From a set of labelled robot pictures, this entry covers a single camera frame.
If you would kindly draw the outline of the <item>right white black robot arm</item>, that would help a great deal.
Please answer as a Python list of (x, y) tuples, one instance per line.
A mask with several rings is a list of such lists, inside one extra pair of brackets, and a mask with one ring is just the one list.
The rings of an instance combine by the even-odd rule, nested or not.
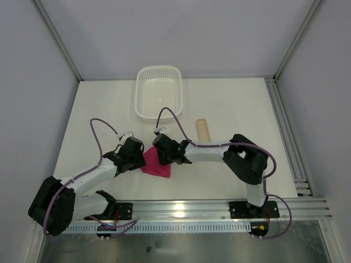
[(241, 134), (217, 145), (176, 142), (165, 134), (158, 134), (152, 145), (157, 150), (159, 163), (193, 164), (198, 162), (224, 163), (246, 184), (245, 207), (253, 218), (266, 214), (268, 197), (265, 195), (264, 173), (268, 155)]

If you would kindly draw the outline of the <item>magenta paper napkin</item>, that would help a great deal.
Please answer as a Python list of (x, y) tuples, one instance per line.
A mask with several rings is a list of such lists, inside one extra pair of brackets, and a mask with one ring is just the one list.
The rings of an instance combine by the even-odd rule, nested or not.
[(149, 148), (144, 154), (146, 165), (141, 167), (141, 171), (145, 174), (159, 176), (162, 178), (171, 177), (171, 165), (161, 165), (158, 159), (157, 149), (155, 147)]

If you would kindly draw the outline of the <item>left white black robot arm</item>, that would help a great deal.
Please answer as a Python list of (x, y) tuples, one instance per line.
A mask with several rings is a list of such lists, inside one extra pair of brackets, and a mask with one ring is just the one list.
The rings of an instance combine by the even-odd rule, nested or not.
[(104, 154), (99, 165), (82, 174), (46, 178), (29, 207), (29, 217), (52, 236), (63, 233), (72, 222), (91, 216), (99, 220), (129, 220), (131, 216), (123, 215), (112, 195), (103, 190), (91, 195), (87, 192), (104, 181), (145, 166), (143, 151), (143, 142), (130, 136), (118, 152)]

